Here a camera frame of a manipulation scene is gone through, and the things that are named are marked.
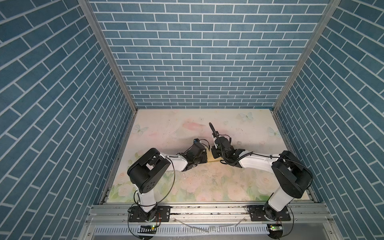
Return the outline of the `yellow envelope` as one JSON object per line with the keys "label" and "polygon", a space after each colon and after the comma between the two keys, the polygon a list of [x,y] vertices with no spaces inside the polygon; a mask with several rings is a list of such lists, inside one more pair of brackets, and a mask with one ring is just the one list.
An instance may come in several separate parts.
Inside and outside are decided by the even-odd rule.
{"label": "yellow envelope", "polygon": [[207,163],[208,164],[209,163],[216,163],[216,162],[220,163],[221,160],[222,160],[221,157],[218,157],[218,158],[215,159],[211,151],[207,152]]}

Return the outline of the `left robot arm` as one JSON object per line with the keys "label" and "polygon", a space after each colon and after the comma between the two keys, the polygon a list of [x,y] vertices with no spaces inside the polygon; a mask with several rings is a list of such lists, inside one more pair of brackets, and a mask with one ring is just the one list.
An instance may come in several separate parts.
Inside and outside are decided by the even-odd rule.
{"label": "left robot arm", "polygon": [[154,188],[167,171],[186,172],[207,162],[207,147],[198,139],[186,151],[174,156],[162,154],[155,148],[149,149],[127,171],[139,197],[137,206],[133,208],[133,217],[149,222],[159,216]]}

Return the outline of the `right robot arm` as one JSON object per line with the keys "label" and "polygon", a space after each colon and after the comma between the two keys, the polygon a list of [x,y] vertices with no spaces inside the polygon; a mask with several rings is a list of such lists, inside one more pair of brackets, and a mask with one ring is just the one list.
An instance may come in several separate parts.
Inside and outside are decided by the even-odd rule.
{"label": "right robot arm", "polygon": [[263,207],[264,216],[276,221],[286,212],[286,206],[293,199],[300,199],[312,184],[313,174],[290,151],[278,155],[263,155],[244,149],[235,149],[225,137],[214,137],[212,154],[215,159],[222,158],[224,164],[246,169],[257,169],[273,173],[279,183]]}

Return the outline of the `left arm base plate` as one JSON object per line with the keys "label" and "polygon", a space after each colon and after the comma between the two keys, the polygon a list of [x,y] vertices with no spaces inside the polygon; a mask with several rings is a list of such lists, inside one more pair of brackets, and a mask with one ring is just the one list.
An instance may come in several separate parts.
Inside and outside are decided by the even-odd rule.
{"label": "left arm base plate", "polygon": [[170,206],[156,206],[148,213],[145,212],[141,207],[133,206],[129,211],[129,222],[143,223],[153,222],[169,222],[171,215]]}

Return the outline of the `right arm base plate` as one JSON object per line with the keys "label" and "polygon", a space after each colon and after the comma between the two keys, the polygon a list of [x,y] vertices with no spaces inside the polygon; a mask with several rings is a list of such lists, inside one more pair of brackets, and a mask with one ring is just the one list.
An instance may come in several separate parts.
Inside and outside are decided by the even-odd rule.
{"label": "right arm base plate", "polygon": [[291,221],[291,216],[287,206],[285,206],[280,212],[275,211],[272,207],[267,205],[248,205],[246,210],[249,213],[252,222]]}

